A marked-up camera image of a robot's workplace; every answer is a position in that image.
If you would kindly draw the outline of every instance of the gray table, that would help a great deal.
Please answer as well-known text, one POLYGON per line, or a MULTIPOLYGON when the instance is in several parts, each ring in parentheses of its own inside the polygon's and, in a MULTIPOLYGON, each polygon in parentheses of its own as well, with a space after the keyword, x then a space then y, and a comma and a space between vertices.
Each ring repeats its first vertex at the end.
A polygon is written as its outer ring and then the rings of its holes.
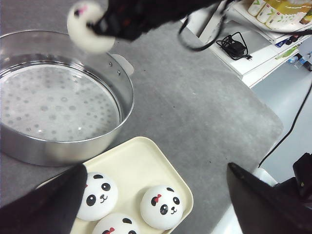
MULTIPOLYGON (((66 32, 74 0, 2 0, 1 33, 44 29, 66 32)), ((267 106, 209 50, 192 53, 176 39, 180 22, 133 43, 117 41, 112 52, 134 66, 136 105, 116 146, 136 136, 152 139, 194 194, 193 212, 174 233, 209 233, 230 204, 226 165, 252 170, 274 144, 282 124, 267 106)), ((198 39, 186 31, 191 43, 198 39)), ((1 156, 1 204, 26 194, 66 170, 1 156)))

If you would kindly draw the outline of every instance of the white floor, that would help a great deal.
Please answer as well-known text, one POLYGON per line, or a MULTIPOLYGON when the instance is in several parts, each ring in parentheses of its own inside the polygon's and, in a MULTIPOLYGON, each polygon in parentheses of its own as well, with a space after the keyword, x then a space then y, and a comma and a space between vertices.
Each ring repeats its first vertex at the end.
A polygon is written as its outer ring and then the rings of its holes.
MULTIPOLYGON (((284 132, 293 119, 312 81, 312 73, 285 63, 253 88, 258 97, 282 120, 284 132)), ((303 108, 293 132, 264 161, 264 168, 275 180, 283 182, 293 177, 293 163, 304 153, 312 153, 312 94, 303 108)))

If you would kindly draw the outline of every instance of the power adapter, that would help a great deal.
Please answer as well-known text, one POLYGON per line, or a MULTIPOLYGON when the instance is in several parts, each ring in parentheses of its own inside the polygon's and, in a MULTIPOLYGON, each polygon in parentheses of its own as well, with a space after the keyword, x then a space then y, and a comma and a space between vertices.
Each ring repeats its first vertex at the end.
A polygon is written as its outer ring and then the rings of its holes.
POLYGON ((239 60, 241 58, 251 59, 252 56, 248 54, 247 45, 243 39, 243 36, 240 32, 236 32, 233 35, 228 35, 223 40, 217 40, 216 43, 233 59, 239 60), (239 34, 242 38, 241 42, 234 40, 233 36, 239 34))

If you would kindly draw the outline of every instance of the black cable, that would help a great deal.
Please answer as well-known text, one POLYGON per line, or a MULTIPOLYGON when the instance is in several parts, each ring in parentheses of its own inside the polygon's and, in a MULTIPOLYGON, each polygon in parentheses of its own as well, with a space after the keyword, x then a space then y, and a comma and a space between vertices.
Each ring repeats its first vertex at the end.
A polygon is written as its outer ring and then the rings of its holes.
POLYGON ((311 93, 311 89, 312 89, 312 81, 311 81, 311 85, 310 85, 310 87, 309 87, 309 90, 308 90, 308 92, 307 92, 307 94, 306 94, 306 96, 305 96, 305 98, 304 98, 304 100, 303 100, 303 102, 302 102, 302 104, 301 104, 301 106, 300 106, 300 108, 299 108, 299 110, 298 110, 298 112, 297 112, 297 114, 296 114, 296 116, 295 116, 293 122, 292 122, 292 126, 291 126, 290 130, 289 130, 289 131, 287 132, 287 134, 274 146, 274 148, 262 159, 262 161, 259 163, 259 166, 258 166, 258 167, 260 167, 261 164, 268 158, 268 156, 270 156, 270 155, 277 149, 277 147, 292 133, 292 131, 293 131, 293 129, 294 129, 294 126, 295 126, 295 124, 296 124, 296 122, 297 122, 297 119, 298 119, 298 117, 299 117, 299 115, 300 115, 300 112, 301 112, 302 108, 304 107, 304 105, 305 105, 305 103, 306 103, 306 101, 307 101, 307 99, 308 99, 308 97, 309 97, 309 95, 310 95, 310 93, 311 93))
MULTIPOLYGON (((220 36, 220 34, 222 33, 222 31, 223 31, 224 21, 226 19, 225 10, 228 8, 230 3, 234 2, 234 1, 236 1, 236 0, 227 0, 225 2, 225 5, 224 5, 223 9, 220 12, 220 15, 221 15, 220 27, 219 27, 217 35, 214 37, 214 39, 212 41, 210 41, 206 45, 200 46, 200 47, 192 47, 192 46, 190 46, 188 43, 186 43, 184 41, 184 39, 182 38, 181 33, 183 32, 183 30, 186 28, 186 26, 189 23, 190 15, 187 15, 186 20, 184 21, 183 25, 181 26, 181 28, 180 28, 180 30, 178 32, 178 39, 179 39, 180 43, 186 49, 191 50, 191 51, 195 51, 195 52, 203 51, 203 50, 209 48, 211 45, 213 45, 216 42, 216 40, 218 39, 218 37, 220 36)), ((273 31, 273 30, 269 30, 269 29, 262 29, 262 30, 266 31, 266 32, 279 33, 279 34, 284 34, 284 35, 298 35, 298 36, 312 35, 312 30, 311 29, 305 30, 305 31, 298 31, 298 32, 277 32, 277 31, 273 31)))
POLYGON ((228 8, 229 4, 231 2, 233 2, 234 0, 227 0, 224 4, 224 7, 223 9, 221 10, 220 12, 220 15, 221 15, 221 19, 220 19, 220 27, 219 27, 219 30, 218 30, 218 33, 216 34, 216 36, 214 37, 214 39, 212 41, 210 41, 209 43, 207 43, 206 45, 204 46, 200 46, 200 47, 192 47, 190 46, 188 43, 186 43, 184 41, 184 39, 182 38, 182 35, 181 33, 183 32, 183 30, 185 29, 185 27, 188 25, 189 23, 189 18, 190 18, 190 15, 187 15, 186 17, 186 20, 184 21, 183 25, 181 26, 180 30, 179 30, 179 33, 178 33, 178 39, 180 41, 180 43, 188 50, 191 50, 191 51, 203 51, 205 49, 207 49, 208 47, 210 47, 211 45, 213 45, 215 43, 215 41, 219 38, 220 34, 222 33, 223 31, 223 26, 224 26, 224 21, 226 19, 226 16, 225 16, 225 10, 228 8))
POLYGON ((231 57, 233 60, 239 60, 242 58, 251 59, 252 56, 248 54, 248 47, 245 40, 240 32, 236 32, 232 35, 228 35, 222 40, 217 40, 216 43, 231 57), (239 34, 240 38, 244 42, 244 45, 234 40, 233 37, 239 34))

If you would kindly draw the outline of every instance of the perforated steamer plate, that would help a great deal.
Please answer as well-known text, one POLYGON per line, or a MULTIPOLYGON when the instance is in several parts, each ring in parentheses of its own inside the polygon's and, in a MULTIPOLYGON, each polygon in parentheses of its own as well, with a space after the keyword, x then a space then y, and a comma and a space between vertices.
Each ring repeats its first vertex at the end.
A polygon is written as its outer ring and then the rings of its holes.
POLYGON ((4 75, 1 122, 39 139, 77 141, 103 135, 121 122, 112 92, 92 74, 35 63, 4 75))

